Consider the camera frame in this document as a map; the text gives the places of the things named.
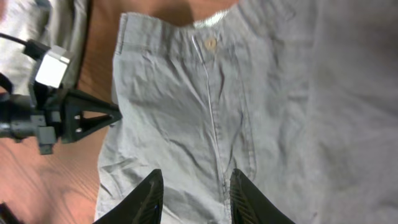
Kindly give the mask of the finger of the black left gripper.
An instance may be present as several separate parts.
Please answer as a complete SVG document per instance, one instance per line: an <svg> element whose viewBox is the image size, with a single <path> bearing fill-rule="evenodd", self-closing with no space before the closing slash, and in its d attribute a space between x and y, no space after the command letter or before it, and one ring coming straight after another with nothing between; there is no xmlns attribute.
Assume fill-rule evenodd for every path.
<svg viewBox="0 0 398 224"><path fill-rule="evenodd" d="M122 119L119 107L80 90L69 90L62 101L63 143L77 142Z"/></svg>

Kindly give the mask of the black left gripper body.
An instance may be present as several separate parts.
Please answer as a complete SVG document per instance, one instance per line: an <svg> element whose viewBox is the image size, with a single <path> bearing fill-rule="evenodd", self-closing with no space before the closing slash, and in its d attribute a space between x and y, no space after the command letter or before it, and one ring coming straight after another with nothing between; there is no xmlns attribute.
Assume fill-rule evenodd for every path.
<svg viewBox="0 0 398 224"><path fill-rule="evenodd" d="M49 155L60 137L61 123L59 111L33 108L29 96L1 93L2 138L21 143L35 137L40 154Z"/></svg>

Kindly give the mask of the folded khaki shorts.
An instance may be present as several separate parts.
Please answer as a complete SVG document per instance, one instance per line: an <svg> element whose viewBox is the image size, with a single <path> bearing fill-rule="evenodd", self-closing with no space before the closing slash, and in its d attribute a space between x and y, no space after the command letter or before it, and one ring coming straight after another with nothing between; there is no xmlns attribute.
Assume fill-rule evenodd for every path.
<svg viewBox="0 0 398 224"><path fill-rule="evenodd" d="M90 9L90 0L1 1L1 33L70 51L73 60L62 85L73 88L81 70ZM13 84L14 93L28 95L35 62L22 53L23 49L21 44L1 39L1 73Z"/></svg>

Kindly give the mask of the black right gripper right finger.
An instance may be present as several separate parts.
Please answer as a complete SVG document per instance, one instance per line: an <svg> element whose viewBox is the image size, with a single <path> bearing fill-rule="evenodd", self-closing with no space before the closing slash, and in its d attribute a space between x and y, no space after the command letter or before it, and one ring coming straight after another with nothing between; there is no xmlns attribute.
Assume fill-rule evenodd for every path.
<svg viewBox="0 0 398 224"><path fill-rule="evenodd" d="M294 224L239 169L230 178L232 224Z"/></svg>

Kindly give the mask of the grey shorts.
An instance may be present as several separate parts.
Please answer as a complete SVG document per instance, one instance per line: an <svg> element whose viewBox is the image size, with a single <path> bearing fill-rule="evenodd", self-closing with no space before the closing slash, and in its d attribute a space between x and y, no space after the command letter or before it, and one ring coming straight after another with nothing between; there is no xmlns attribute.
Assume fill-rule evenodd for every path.
<svg viewBox="0 0 398 224"><path fill-rule="evenodd" d="M295 223L397 222L396 1L124 12L113 100L96 218L160 169L163 223L229 223L240 169Z"/></svg>

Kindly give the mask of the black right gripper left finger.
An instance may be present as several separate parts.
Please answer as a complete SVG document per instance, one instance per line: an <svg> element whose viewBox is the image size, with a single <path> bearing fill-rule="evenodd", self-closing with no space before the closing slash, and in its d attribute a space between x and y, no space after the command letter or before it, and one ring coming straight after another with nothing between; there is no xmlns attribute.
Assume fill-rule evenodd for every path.
<svg viewBox="0 0 398 224"><path fill-rule="evenodd" d="M154 169L125 199L94 224L160 224L163 199L162 171Z"/></svg>

